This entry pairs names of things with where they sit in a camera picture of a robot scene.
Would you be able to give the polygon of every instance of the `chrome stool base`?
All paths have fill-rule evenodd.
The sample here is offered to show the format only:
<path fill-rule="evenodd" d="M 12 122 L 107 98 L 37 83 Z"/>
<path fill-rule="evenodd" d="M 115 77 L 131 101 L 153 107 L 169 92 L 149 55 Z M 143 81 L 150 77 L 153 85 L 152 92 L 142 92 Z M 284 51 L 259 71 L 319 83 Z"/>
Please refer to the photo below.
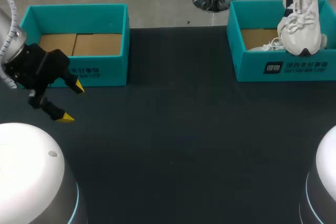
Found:
<path fill-rule="evenodd" d="M 232 0 L 193 0 L 194 5 L 209 13 L 221 13 L 230 9 Z"/>

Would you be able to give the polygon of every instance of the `teal box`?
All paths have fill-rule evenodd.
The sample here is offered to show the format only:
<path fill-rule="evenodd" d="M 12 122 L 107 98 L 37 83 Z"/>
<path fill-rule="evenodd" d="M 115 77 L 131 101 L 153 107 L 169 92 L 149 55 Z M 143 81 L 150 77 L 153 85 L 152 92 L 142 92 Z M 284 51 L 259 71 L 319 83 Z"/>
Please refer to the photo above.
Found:
<path fill-rule="evenodd" d="M 27 44 L 42 34 L 122 34 L 120 55 L 70 56 L 69 70 L 83 87 L 124 86 L 127 82 L 130 24 L 125 4 L 29 6 L 21 22 Z M 52 87 L 65 87 L 57 79 Z"/>
<path fill-rule="evenodd" d="M 298 57 L 286 51 L 246 50 L 240 30 L 276 29 L 284 12 L 282 1 L 278 0 L 231 2 L 227 37 L 237 80 L 336 80 L 336 14 L 327 0 L 319 0 L 321 31 L 328 37 L 325 50 L 311 57 Z"/>

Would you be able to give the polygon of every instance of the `black mat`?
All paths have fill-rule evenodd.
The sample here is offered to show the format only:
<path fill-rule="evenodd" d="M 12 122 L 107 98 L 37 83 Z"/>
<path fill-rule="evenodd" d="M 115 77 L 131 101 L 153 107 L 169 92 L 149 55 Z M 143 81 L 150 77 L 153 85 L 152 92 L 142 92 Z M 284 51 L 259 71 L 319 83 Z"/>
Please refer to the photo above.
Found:
<path fill-rule="evenodd" d="M 0 122 L 53 136 L 90 224 L 300 223 L 298 202 L 336 83 L 238 83 L 225 27 L 134 29 L 122 88 L 48 90 L 76 118 L 50 121 L 0 86 Z"/>

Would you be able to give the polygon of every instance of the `cardboard box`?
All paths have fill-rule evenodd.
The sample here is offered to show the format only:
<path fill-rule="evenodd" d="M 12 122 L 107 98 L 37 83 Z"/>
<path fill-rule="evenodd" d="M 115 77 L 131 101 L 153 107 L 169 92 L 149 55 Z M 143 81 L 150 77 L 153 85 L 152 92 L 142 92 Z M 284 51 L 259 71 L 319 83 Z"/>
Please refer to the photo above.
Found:
<path fill-rule="evenodd" d="M 130 26 L 127 5 L 30 6 L 21 23 L 27 44 L 61 49 L 83 87 L 124 86 L 127 82 Z M 65 87 L 57 79 L 52 87 Z"/>
<path fill-rule="evenodd" d="M 310 57 L 286 51 L 248 51 L 278 37 L 284 14 L 282 1 L 232 1 L 227 25 L 236 78 L 249 81 L 336 80 L 336 14 L 327 0 L 319 0 L 321 31 L 327 48 Z"/>

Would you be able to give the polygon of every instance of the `white cable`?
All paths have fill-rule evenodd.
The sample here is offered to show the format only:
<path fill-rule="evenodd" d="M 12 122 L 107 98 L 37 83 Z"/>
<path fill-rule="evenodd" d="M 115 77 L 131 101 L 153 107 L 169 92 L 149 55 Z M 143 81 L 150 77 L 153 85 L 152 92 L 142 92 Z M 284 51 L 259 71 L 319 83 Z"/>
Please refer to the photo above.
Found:
<path fill-rule="evenodd" d="M 9 44 L 11 43 L 15 33 L 16 33 L 16 25 L 17 25 L 17 12 L 16 12 L 16 6 L 13 0 L 7 0 L 9 6 L 10 6 L 10 11 L 12 13 L 12 23 L 11 27 L 9 29 L 8 36 L 6 38 L 5 43 L 3 44 L 1 50 L 0 50 L 0 78 L 11 88 L 11 89 L 16 89 L 16 84 L 15 82 L 8 77 L 3 68 L 1 67 L 1 61 L 2 57 L 5 55 L 5 52 L 7 51 Z"/>

